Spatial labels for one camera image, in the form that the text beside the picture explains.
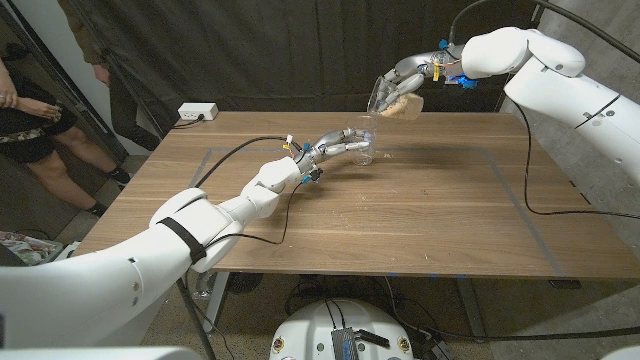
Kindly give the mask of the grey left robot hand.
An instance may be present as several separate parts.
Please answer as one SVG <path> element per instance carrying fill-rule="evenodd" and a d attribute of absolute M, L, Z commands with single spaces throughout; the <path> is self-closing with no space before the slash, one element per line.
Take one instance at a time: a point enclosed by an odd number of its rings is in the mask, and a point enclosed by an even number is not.
<path fill-rule="evenodd" d="M 375 132 L 362 128 L 346 128 L 329 132 L 313 145 L 303 149 L 294 157 L 301 174 L 309 173 L 313 168 L 331 157 L 345 152 L 364 151 L 372 147 Z"/>

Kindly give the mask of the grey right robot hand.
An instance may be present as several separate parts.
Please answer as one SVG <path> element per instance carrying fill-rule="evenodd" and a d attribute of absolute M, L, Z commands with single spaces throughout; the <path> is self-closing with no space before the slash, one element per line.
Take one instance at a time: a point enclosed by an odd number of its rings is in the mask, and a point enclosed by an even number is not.
<path fill-rule="evenodd" d="M 374 85 L 367 111 L 382 114 L 401 102 L 401 98 L 419 89 L 425 81 L 449 80 L 463 74 L 463 45 L 413 55 L 400 60 Z"/>

